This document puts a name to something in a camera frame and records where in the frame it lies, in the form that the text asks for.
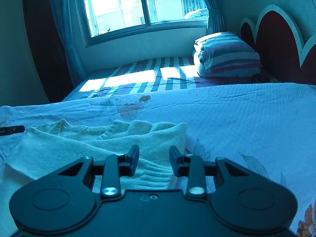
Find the white wall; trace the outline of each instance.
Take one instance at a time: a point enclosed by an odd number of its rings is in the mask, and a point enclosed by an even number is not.
[[[270,4],[279,6],[292,16],[304,42],[316,34],[316,8],[312,0],[223,0],[226,29],[239,33],[240,22],[244,17],[256,23],[261,11]]]
[[[24,25],[22,0],[0,0],[0,106],[48,103]]]
[[[115,39],[85,47],[75,0],[71,0],[74,41],[86,73],[124,64],[164,57],[191,57],[194,41],[206,33],[204,28],[156,31]]]

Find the black object on bed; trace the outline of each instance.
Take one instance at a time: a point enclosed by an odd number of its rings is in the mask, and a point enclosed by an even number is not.
[[[295,236],[288,228],[297,211],[286,188],[226,158],[206,162],[170,148],[180,190],[121,191],[120,177],[135,174],[139,147],[105,161],[81,158],[19,189],[9,208],[14,236]],[[92,192],[102,175],[100,194]],[[214,193],[206,193],[213,176]]]

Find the silver screw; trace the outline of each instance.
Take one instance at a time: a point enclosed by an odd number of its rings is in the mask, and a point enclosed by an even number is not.
[[[202,187],[192,187],[191,189],[189,189],[189,192],[193,195],[201,195],[205,193],[205,189]]]
[[[102,193],[106,196],[113,196],[117,194],[118,190],[115,187],[107,187],[102,190]]]
[[[155,195],[155,194],[153,194],[153,195],[150,195],[149,198],[150,198],[151,200],[156,200],[156,199],[158,199],[158,196]]]

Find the sunlight on bed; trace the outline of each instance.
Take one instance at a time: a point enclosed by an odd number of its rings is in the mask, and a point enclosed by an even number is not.
[[[179,71],[174,67],[161,68],[160,71],[163,80],[168,80],[168,78],[180,78]]]
[[[89,92],[98,90],[102,86],[104,80],[105,78],[90,79],[83,85],[83,87],[81,87],[79,92]]]
[[[122,86],[133,83],[144,83],[144,82],[154,82],[155,72],[154,70],[140,71],[130,74],[125,74],[121,76],[110,77],[104,84],[103,87],[114,87]]]
[[[197,67],[195,65],[180,66],[186,78],[198,77]]]

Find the headboard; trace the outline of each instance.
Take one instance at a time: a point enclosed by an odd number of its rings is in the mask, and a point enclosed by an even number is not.
[[[275,5],[266,7],[257,25],[241,21],[241,39],[260,55],[264,69],[281,82],[316,85],[316,35],[304,45],[290,15]]]

